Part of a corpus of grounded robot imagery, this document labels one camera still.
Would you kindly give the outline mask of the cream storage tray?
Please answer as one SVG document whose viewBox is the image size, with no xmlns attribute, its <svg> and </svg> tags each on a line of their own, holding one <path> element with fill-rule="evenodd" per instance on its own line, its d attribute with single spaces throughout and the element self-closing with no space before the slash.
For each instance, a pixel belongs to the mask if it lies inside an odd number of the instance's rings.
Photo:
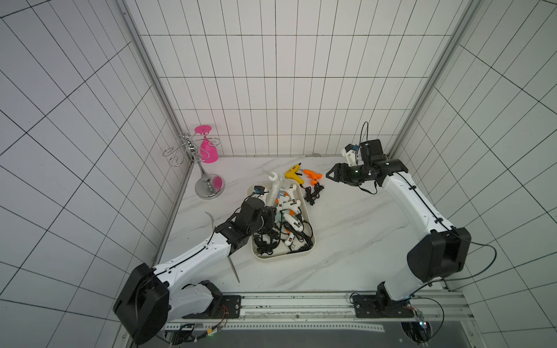
<svg viewBox="0 0 557 348">
<path fill-rule="evenodd" d="M 293 255 L 306 253 L 306 252 L 300 252 L 295 254 L 289 254 L 289 249 L 282 241 L 285 235 L 281 234 L 281 229 L 279 226 L 281 223 L 287 222 L 294 228 L 294 230 L 301 231 L 302 220 L 306 220 L 307 222 L 310 223 L 310 218 L 306 207 L 306 203 L 303 198 L 303 193 L 299 185 L 297 189 L 296 200 L 299 200 L 301 203 L 301 210 L 302 210 L 301 215 L 292 216 L 288 213 L 287 210 L 281 210 L 281 208 L 277 204 L 277 206 L 275 206 L 276 208 L 275 227 L 271 231 L 256 230 L 256 232 L 252 237 L 252 242 L 251 242 L 252 252 L 256 256 L 256 258 L 260 260 L 270 261 L 270 260 L 275 260 L 277 258 L 285 258 Z M 316 246 L 316 234 L 314 231 L 313 233 L 314 233 L 313 236 L 313 243 L 314 243 L 313 247 L 314 247 Z"/>
</svg>

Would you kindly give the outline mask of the white glue gun orange trigger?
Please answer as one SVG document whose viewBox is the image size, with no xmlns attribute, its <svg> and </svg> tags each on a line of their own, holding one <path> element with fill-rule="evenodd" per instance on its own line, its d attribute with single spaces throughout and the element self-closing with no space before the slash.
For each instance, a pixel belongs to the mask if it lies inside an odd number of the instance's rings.
<svg viewBox="0 0 557 348">
<path fill-rule="evenodd" d="M 292 200 L 296 200 L 298 185 L 296 183 L 291 184 L 287 188 L 281 188 L 278 193 L 278 198 L 276 199 L 276 203 L 278 205 L 286 204 L 291 202 Z"/>
</svg>

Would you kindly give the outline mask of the white Greeler glue gun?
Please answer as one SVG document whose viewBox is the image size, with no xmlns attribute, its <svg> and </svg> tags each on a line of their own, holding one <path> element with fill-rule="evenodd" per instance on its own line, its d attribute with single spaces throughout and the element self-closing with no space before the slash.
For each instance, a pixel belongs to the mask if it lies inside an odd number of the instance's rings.
<svg viewBox="0 0 557 348">
<path fill-rule="evenodd" d="M 278 199 L 282 184 L 283 176 L 277 172 L 267 171 L 262 169 L 262 172 L 268 176 L 268 180 L 271 181 L 271 189 L 266 196 L 266 205 L 268 207 L 277 206 L 276 200 Z"/>
</svg>

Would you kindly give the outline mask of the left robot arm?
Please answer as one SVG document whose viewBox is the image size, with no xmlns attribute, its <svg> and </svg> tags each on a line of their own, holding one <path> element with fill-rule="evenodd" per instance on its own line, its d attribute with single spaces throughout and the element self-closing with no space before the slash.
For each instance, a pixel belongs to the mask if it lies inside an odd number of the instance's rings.
<svg viewBox="0 0 557 348">
<path fill-rule="evenodd" d="M 210 281 L 196 285 L 190 281 L 243 248 L 254 233 L 272 229 L 275 216 L 275 207 L 248 197 L 238 212 L 214 227 L 210 237 L 197 246 L 167 262 L 155 266 L 142 263 L 134 268 L 113 306 L 133 342 L 143 345 L 169 321 L 218 305 L 220 291 Z"/>
</svg>

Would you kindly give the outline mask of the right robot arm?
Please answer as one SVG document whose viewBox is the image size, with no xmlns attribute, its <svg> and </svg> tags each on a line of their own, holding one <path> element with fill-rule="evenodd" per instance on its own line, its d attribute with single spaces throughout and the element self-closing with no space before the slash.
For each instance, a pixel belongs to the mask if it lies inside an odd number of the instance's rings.
<svg viewBox="0 0 557 348">
<path fill-rule="evenodd" d="M 398 159 L 388 159 L 378 139 L 358 146 L 361 161 L 356 160 L 354 146 L 345 147 L 345 163 L 337 163 L 326 173 L 332 181 L 357 187 L 373 181 L 397 202 L 416 232 L 418 243 L 408 252 L 405 266 L 377 287 L 377 306 L 402 305 L 415 292 L 432 281 L 463 270 L 471 244 L 471 235 L 442 217 L 423 196 L 407 167 Z"/>
</svg>

